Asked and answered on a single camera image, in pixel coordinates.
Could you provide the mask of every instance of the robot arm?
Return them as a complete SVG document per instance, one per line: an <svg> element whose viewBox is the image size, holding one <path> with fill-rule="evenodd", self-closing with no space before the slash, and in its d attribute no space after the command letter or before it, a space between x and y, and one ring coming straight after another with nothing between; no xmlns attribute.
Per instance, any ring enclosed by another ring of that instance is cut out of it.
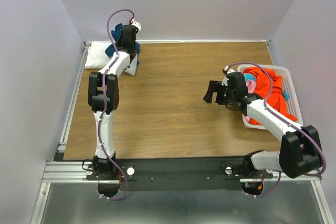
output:
<svg viewBox="0 0 336 224"><path fill-rule="evenodd" d="M281 143L280 152L257 151L246 155L243 164L245 174L253 175L259 170L272 169L284 172L290 178L296 178L321 167L322 161L318 151L295 127L302 129L321 147L317 130L312 126L303 127L273 108L266 109L262 97L248 93L242 73L230 71L222 82L210 81L203 100L211 103L213 93L217 93L216 103L233 105L244 115L261 123Z"/></svg>
<svg viewBox="0 0 336 224"><path fill-rule="evenodd" d="M110 157L114 157L115 149L113 146L113 115L119 105L118 78L123 71L134 76L137 70L138 56L136 53L135 40L136 33L140 29L136 25L129 24L123 26L121 37L116 43L118 54L115 52L107 65L99 72L92 72L89 76L89 96L88 102L92 108L96 121L97 147L93 162L106 163L106 170L111 169L110 163L106 160L106 155L102 149L102 144ZM102 87L102 78L105 74L107 109L103 118L104 95L99 90Z"/></svg>

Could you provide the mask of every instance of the wood grain surface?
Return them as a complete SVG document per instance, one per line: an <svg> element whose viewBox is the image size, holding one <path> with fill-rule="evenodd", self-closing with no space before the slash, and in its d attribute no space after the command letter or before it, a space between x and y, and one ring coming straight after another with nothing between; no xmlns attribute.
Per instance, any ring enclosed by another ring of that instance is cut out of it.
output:
<svg viewBox="0 0 336 224"><path fill-rule="evenodd" d="M247 129L239 112L207 104L210 80L234 62L271 64L264 42L142 44L135 77L119 79L120 103L114 116L118 158L245 155L279 150L265 130ZM92 158L96 125L88 106L84 70L64 158Z"/></svg>

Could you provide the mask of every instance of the orange shirt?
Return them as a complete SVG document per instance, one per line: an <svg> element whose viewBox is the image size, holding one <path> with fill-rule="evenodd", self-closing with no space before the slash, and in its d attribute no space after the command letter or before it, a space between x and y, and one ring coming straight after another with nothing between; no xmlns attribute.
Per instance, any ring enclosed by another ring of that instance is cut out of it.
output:
<svg viewBox="0 0 336 224"><path fill-rule="evenodd" d="M270 70L267 68L265 68L265 70L273 81L272 94L268 97L267 103L288 119L296 121L297 118L295 116L287 113L286 101L284 99L284 96L282 95L282 76L277 76L274 70ZM257 85L254 92L260 95L263 99L265 99L271 87L267 75L263 73L260 68L257 67L246 68L244 70L244 73L251 73L256 77ZM248 123L260 125L260 123L258 123L254 119L250 119Z"/></svg>

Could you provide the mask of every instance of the white wall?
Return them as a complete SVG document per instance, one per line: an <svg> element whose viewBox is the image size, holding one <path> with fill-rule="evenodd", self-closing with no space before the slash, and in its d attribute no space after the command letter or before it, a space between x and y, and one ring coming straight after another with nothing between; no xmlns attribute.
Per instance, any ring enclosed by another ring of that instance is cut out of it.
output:
<svg viewBox="0 0 336 224"><path fill-rule="evenodd" d="M61 0L0 0L0 223L30 223L82 41Z"/></svg>
<svg viewBox="0 0 336 224"><path fill-rule="evenodd" d="M108 40L106 20L121 8L135 11L139 39L270 39L294 0L62 1L81 38L91 41ZM111 25L128 19L120 14Z"/></svg>
<svg viewBox="0 0 336 224"><path fill-rule="evenodd" d="M323 189L336 219L336 0L295 0L271 41L276 65L291 72L305 125L319 130L328 168Z"/></svg>

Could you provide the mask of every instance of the white plastic basket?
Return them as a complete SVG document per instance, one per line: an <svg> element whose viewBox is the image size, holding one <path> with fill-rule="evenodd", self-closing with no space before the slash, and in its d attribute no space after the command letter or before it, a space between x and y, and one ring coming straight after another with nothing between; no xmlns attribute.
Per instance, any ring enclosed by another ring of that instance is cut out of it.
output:
<svg viewBox="0 0 336 224"><path fill-rule="evenodd" d="M272 69L272 70L275 71L276 75L282 76L282 89L286 90L287 93L290 95L289 100L286 102L287 112L291 115L294 115L297 118L297 120L296 120L297 123L303 124L302 116L301 116L301 112L300 112L300 107L299 107L299 102L298 102L298 99L296 97L292 77L290 76L290 73L289 73L288 69L283 68L283 67L273 66L273 65L260 65L260 66L263 67L263 68ZM244 72L244 70L246 68L250 68L250 67L254 67L254 66L253 65L246 65L246 64L240 65L238 67L238 71L239 72ZM265 130L265 127L263 127L262 125L249 124L243 114L242 114L242 117L243 117L243 122L244 122L245 127Z"/></svg>

